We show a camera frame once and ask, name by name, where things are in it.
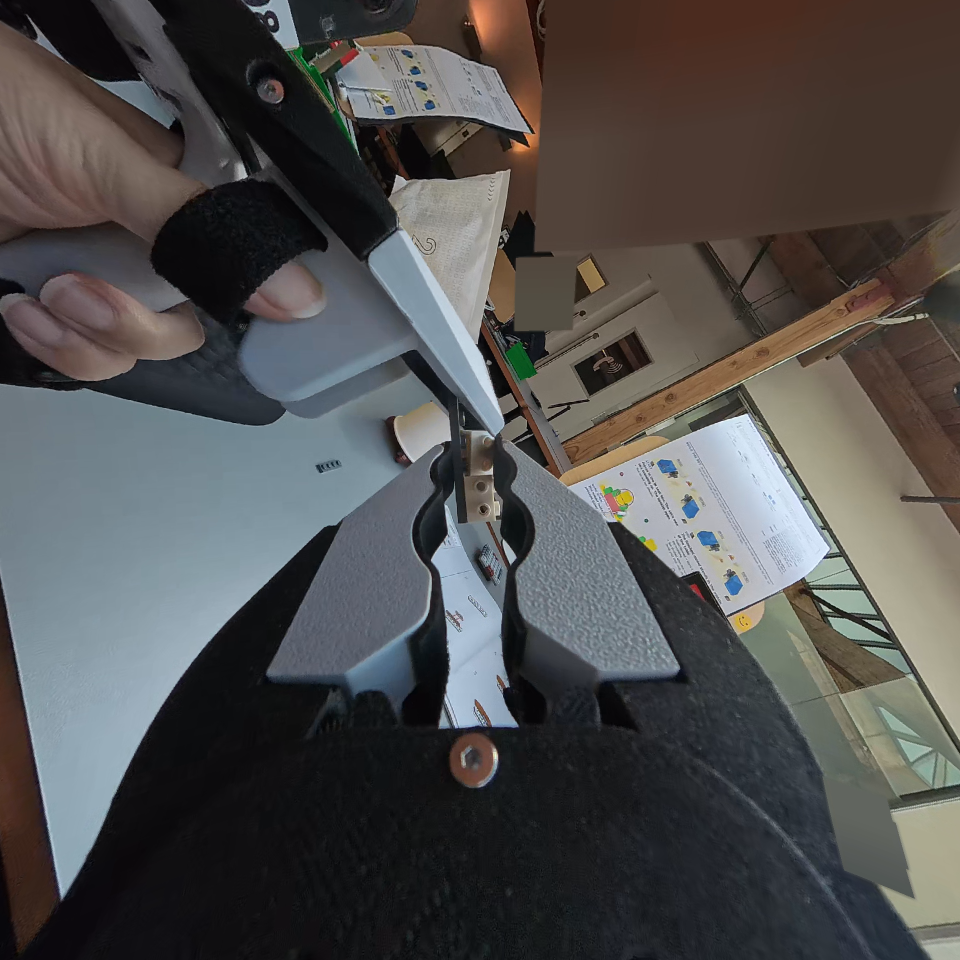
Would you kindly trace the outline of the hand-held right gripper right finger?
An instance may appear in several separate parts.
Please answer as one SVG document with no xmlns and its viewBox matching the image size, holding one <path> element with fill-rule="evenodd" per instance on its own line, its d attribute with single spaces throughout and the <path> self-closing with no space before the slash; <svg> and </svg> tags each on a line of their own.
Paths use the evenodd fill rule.
<svg viewBox="0 0 960 960">
<path fill-rule="evenodd" d="M 498 496 L 514 555 L 501 630 L 510 687 L 549 703 L 675 679 L 678 660 L 603 515 L 503 439 Z"/>
</svg>

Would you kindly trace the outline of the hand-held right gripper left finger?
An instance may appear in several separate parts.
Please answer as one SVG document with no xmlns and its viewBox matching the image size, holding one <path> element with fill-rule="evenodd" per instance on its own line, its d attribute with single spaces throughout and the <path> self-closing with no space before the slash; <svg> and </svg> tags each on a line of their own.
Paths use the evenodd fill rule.
<svg viewBox="0 0 960 960">
<path fill-rule="evenodd" d="M 450 450 L 434 446 L 343 519 L 267 669 L 276 684 L 442 702 L 450 670 L 440 575 Z"/>
</svg>

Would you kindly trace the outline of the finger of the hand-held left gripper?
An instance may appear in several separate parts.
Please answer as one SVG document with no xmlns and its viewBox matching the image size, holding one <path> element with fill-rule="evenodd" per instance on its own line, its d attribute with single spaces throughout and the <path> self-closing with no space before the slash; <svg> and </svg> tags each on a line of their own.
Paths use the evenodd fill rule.
<svg viewBox="0 0 960 960">
<path fill-rule="evenodd" d="M 486 363 L 407 232 L 400 228 L 368 256 L 373 277 L 409 322 L 430 371 L 492 436 L 505 425 Z"/>
</svg>

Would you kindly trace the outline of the black lego plate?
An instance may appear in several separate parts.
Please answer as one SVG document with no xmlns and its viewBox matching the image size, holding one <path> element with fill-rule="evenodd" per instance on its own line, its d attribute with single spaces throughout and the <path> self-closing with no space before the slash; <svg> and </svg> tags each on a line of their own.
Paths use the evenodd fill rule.
<svg viewBox="0 0 960 960">
<path fill-rule="evenodd" d="M 469 472 L 469 437 L 465 426 L 465 411 L 456 397 L 453 397 L 448 404 L 448 414 L 450 461 L 457 522 L 467 524 L 470 522 L 466 499 L 466 475 Z"/>
</svg>

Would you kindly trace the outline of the lego instruction booklet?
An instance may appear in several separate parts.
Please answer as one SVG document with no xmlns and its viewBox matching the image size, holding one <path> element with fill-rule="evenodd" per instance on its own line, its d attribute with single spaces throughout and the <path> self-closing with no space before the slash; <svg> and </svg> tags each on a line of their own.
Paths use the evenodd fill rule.
<svg viewBox="0 0 960 960">
<path fill-rule="evenodd" d="M 504 691 L 509 678 L 502 656 L 502 590 L 488 589 L 476 559 L 485 541 L 459 526 L 445 509 L 447 533 L 432 558 L 440 577 L 449 673 L 441 728 L 510 728 L 517 721 Z"/>
</svg>

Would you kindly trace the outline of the person's left hand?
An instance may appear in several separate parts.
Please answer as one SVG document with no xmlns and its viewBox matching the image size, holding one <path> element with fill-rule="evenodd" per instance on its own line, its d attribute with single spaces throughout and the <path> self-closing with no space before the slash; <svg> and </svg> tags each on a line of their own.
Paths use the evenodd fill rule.
<svg viewBox="0 0 960 960">
<path fill-rule="evenodd" d="M 154 272 L 184 296 L 158 311 L 78 270 L 37 294 L 2 277 L 3 385 L 79 390 L 191 354 L 206 339 L 195 306 L 221 323 L 325 309 L 324 286 L 297 260 L 321 236 L 279 186 L 189 176 L 178 134 L 6 23 L 1 86 L 2 244 L 112 224 L 147 244 Z"/>
</svg>

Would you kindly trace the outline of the white numbered paper bag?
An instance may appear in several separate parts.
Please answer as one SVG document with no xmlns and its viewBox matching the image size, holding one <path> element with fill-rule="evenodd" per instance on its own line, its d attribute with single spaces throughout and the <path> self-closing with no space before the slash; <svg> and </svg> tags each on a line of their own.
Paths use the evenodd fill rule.
<svg viewBox="0 0 960 960">
<path fill-rule="evenodd" d="M 478 343 L 510 186 L 509 171 L 465 178 L 398 177 L 390 204 Z"/>
</svg>

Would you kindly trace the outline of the white paper cup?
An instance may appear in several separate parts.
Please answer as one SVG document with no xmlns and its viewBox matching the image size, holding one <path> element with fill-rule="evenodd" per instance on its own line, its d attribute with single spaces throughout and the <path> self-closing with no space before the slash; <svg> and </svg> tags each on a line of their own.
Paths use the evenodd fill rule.
<svg viewBox="0 0 960 960">
<path fill-rule="evenodd" d="M 428 401 L 407 414 L 396 416 L 395 432 L 411 465 L 427 451 L 450 441 L 450 417 L 435 401 Z"/>
</svg>

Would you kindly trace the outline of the folded instruction sheet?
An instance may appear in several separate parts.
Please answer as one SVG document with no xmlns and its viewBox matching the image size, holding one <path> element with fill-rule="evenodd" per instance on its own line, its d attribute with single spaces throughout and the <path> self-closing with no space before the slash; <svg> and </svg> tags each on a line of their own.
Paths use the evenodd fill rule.
<svg viewBox="0 0 960 960">
<path fill-rule="evenodd" d="M 334 86 L 350 117 L 366 126 L 473 124 L 526 147 L 535 134 L 496 68 L 436 46 L 362 45 Z"/>
</svg>

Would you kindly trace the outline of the large instruction poster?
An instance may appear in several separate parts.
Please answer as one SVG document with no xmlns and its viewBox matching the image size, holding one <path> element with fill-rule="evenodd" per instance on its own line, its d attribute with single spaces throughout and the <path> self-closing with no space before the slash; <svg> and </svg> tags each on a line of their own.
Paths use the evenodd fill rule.
<svg viewBox="0 0 960 960">
<path fill-rule="evenodd" d="M 803 580 L 830 550 L 748 414 L 568 486 L 678 577 L 697 574 L 726 617 Z"/>
</svg>

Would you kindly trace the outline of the framed wall sign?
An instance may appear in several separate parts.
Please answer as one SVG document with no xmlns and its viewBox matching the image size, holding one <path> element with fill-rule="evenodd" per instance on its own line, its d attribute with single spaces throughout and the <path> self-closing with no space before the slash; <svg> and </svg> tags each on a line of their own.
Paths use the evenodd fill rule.
<svg viewBox="0 0 960 960">
<path fill-rule="evenodd" d="M 592 398 L 626 378 L 647 369 L 653 359 L 636 329 L 597 348 L 572 365 L 582 390 Z"/>
</svg>

